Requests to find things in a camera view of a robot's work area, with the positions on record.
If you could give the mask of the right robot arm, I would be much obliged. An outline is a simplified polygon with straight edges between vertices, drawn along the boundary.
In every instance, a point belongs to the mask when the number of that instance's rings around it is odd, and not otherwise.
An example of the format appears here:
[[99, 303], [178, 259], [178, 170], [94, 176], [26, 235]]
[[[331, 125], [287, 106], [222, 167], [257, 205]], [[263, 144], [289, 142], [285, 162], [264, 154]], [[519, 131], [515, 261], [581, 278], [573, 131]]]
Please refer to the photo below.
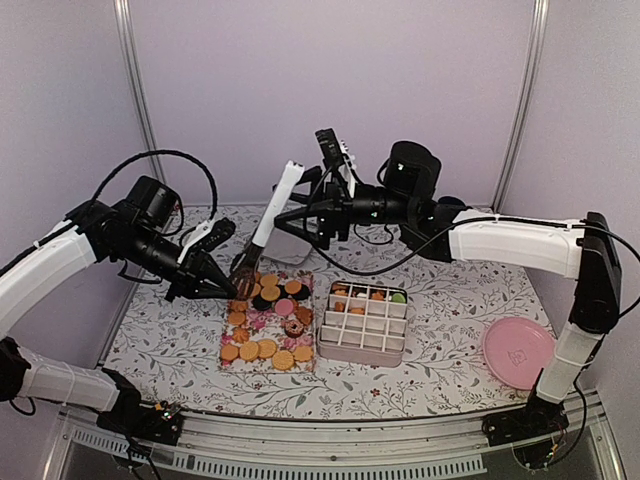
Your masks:
[[426, 147], [395, 142], [380, 169], [378, 186], [364, 183], [342, 143], [323, 137], [320, 167], [289, 161], [273, 195], [299, 208], [279, 212], [276, 228], [326, 250], [344, 241], [354, 225], [397, 225], [414, 256], [451, 263], [490, 261], [558, 274], [576, 282], [569, 319], [552, 359], [537, 372], [533, 401], [517, 415], [517, 427], [537, 436], [556, 417], [554, 405], [595, 357], [622, 317], [618, 238], [603, 215], [583, 220], [538, 220], [485, 214], [457, 201], [436, 201], [441, 162]]

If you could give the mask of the metal serving tongs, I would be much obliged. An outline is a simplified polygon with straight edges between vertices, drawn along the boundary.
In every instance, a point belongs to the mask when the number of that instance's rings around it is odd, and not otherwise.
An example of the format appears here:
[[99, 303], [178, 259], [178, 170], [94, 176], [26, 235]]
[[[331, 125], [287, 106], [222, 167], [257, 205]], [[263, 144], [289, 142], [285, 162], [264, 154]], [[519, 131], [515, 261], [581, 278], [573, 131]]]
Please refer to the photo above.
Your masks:
[[236, 289], [236, 300], [245, 301], [253, 292], [259, 260], [274, 230], [275, 217], [282, 213], [304, 171], [302, 165], [292, 160], [286, 163], [258, 226], [243, 250], [234, 257], [231, 264], [230, 281]]

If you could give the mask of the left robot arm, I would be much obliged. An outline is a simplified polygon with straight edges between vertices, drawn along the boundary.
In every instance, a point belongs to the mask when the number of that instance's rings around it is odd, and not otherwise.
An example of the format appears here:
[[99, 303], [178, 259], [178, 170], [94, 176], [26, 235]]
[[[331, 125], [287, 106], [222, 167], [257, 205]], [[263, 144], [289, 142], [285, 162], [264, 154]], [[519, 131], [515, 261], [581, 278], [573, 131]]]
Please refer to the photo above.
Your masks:
[[128, 195], [108, 206], [89, 200], [69, 212], [45, 238], [1, 271], [1, 399], [39, 398], [109, 412], [128, 434], [148, 426], [140, 392], [121, 374], [54, 361], [20, 347], [14, 325], [77, 273], [105, 259], [140, 266], [168, 282], [167, 301], [232, 299], [237, 290], [211, 256], [235, 232], [227, 219], [199, 224], [184, 245], [164, 231], [180, 196], [156, 179], [140, 177]]

